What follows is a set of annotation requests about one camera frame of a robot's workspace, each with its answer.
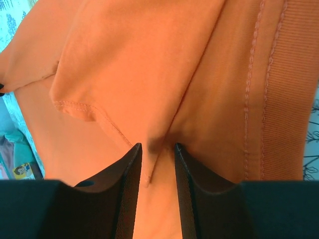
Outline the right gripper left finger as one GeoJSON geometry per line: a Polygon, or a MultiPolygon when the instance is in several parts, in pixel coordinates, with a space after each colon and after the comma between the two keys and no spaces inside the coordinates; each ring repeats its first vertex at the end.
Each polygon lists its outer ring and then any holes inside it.
{"type": "Polygon", "coordinates": [[[142,145],[75,187],[60,184],[50,211],[51,239],[131,239],[142,145]]]}

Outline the orange t-shirt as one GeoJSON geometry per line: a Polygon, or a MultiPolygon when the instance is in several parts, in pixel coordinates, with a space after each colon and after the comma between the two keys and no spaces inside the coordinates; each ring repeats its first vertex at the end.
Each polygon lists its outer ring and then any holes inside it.
{"type": "Polygon", "coordinates": [[[48,179],[136,143],[133,237],[182,237],[181,143],[225,179],[301,180],[319,79],[316,0],[39,0],[0,54],[48,179]]]}

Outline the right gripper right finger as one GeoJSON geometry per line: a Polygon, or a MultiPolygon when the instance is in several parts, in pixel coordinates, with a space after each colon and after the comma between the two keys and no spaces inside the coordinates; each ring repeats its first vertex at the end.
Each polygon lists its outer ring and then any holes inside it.
{"type": "Polygon", "coordinates": [[[184,239],[250,239],[252,221],[242,190],[208,169],[180,143],[175,174],[184,239]]]}

